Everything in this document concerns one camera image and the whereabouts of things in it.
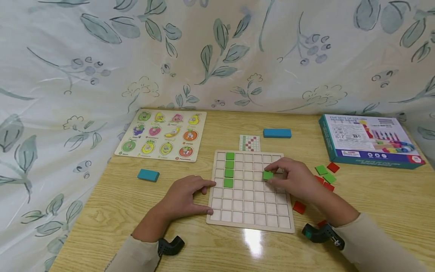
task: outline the toy box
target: toy box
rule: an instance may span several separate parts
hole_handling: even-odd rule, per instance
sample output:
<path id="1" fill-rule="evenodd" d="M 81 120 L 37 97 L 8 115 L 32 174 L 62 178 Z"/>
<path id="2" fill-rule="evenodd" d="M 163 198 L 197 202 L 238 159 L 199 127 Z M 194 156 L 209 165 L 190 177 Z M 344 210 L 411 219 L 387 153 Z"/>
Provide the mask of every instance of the toy box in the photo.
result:
<path id="1" fill-rule="evenodd" d="M 324 114 L 319 124 L 330 161 L 405 169 L 425 164 L 396 118 Z"/>

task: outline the fruit illustration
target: fruit illustration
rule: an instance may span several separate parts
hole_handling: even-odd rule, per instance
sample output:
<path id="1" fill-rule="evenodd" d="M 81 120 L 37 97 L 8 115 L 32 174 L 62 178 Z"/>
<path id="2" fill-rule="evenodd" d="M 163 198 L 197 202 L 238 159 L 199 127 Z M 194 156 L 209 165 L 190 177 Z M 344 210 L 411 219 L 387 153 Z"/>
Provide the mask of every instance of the fruit illustration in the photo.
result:
<path id="1" fill-rule="evenodd" d="M 172 137 L 175 137 L 178 133 L 180 133 L 180 129 L 181 129 L 181 126 L 177 126 L 176 129 L 174 129 L 173 131 L 171 131 L 171 132 L 165 134 L 164 136 L 165 136 L 166 138 L 172 138 Z"/>
<path id="2" fill-rule="evenodd" d="M 190 157 L 193 154 L 193 148 L 190 146 L 183 146 L 178 152 L 181 157 Z"/>
<path id="3" fill-rule="evenodd" d="M 154 151 L 154 144 L 156 143 L 156 141 L 154 140 L 148 140 L 145 145 L 142 147 L 142 153 L 144 154 L 150 154 L 151 152 Z"/>
<path id="4" fill-rule="evenodd" d="M 170 142 L 166 142 L 162 144 L 162 146 L 160 147 L 160 153 L 163 156 L 166 156 L 172 151 L 173 148 L 174 146 Z"/>
<path id="5" fill-rule="evenodd" d="M 162 128 L 157 125 L 157 126 L 153 126 L 152 128 L 150 128 L 148 133 L 150 134 L 150 136 L 156 136 L 157 134 L 160 133 L 160 131 L 162 131 Z"/>
<path id="6" fill-rule="evenodd" d="M 196 140 L 196 138 L 198 138 L 198 133 L 190 128 L 183 135 L 183 139 L 189 142 Z"/>
<path id="7" fill-rule="evenodd" d="M 199 124 L 199 116 L 201 114 L 197 113 L 189 119 L 189 124 Z"/>
<path id="8" fill-rule="evenodd" d="M 157 112 L 156 117 L 154 118 L 154 121 L 163 123 L 164 122 L 164 115 L 161 112 Z"/>
<path id="9" fill-rule="evenodd" d="M 151 117 L 151 113 L 147 112 L 147 111 L 143 111 L 138 117 L 137 119 L 139 121 L 148 121 L 148 119 L 150 119 Z"/>
<path id="10" fill-rule="evenodd" d="M 171 122 L 175 122 L 175 123 L 180 123 L 182 121 L 183 121 L 183 116 L 181 114 L 176 114 L 171 120 Z"/>
<path id="11" fill-rule="evenodd" d="M 125 143 L 122 144 L 121 149 L 122 149 L 122 151 L 124 151 L 124 152 L 130 152 L 130 151 L 132 151 L 135 147 L 136 147 L 136 142 L 130 139 L 130 140 L 128 140 L 127 142 L 125 142 Z"/>
<path id="12" fill-rule="evenodd" d="M 139 134 L 142 134 L 142 132 L 145 130 L 145 126 L 140 124 L 137 127 L 133 128 L 133 134 L 135 136 L 138 136 Z"/>

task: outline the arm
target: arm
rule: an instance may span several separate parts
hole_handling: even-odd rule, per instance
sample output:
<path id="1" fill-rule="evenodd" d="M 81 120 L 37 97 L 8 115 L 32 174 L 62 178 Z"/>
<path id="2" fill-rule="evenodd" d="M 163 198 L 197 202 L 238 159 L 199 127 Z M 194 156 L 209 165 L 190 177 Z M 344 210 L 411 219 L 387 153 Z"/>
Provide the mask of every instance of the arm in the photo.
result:
<path id="1" fill-rule="evenodd" d="M 265 170 L 276 172 L 278 168 L 283 169 L 283 179 L 274 178 L 268 183 L 311 202 L 324 214 L 328 223 L 345 242 L 342 254 L 359 271 L 426 271 L 367 215 L 360 214 L 344 199 L 323 187 L 304 163 L 282 158 L 268 165 Z"/>
<path id="2" fill-rule="evenodd" d="M 205 195 L 207 187 L 215 185 L 214 181 L 203 180 L 200 176 L 175 181 L 165 197 L 148 211 L 127 237 L 105 271 L 154 271 L 160 261 L 158 240 L 164 236 L 169 223 L 185 216 L 213 214 L 210 207 L 194 204 L 193 194 L 200 191 Z"/>

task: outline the wooden puzzle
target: wooden puzzle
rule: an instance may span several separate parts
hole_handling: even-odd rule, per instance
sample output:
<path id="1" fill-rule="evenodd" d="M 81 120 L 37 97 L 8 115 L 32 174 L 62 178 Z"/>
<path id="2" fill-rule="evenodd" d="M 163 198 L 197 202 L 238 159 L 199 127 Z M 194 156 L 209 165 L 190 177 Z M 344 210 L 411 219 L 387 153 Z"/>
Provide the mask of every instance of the wooden puzzle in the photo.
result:
<path id="1" fill-rule="evenodd" d="M 290 195 L 263 179 L 264 168 L 282 153 L 217 150 L 214 154 L 207 223 L 294 233 Z"/>
<path id="2" fill-rule="evenodd" d="M 207 113 L 139 109 L 115 155 L 195 162 Z"/>

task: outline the beige sleeve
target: beige sleeve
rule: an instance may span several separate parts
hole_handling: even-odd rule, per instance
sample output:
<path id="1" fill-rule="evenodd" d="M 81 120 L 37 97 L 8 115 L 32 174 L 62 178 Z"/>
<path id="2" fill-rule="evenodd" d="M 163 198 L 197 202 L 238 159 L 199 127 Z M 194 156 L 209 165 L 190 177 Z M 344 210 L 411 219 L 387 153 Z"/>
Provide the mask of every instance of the beige sleeve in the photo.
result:
<path id="1" fill-rule="evenodd" d="M 158 242 L 145 243 L 129 235 L 104 271 L 154 271 L 160 261 L 157 250 Z"/>
<path id="2" fill-rule="evenodd" d="M 361 272 L 426 271 L 412 254 L 388 237 L 366 214 L 333 229 L 345 242 L 341 252 Z"/>

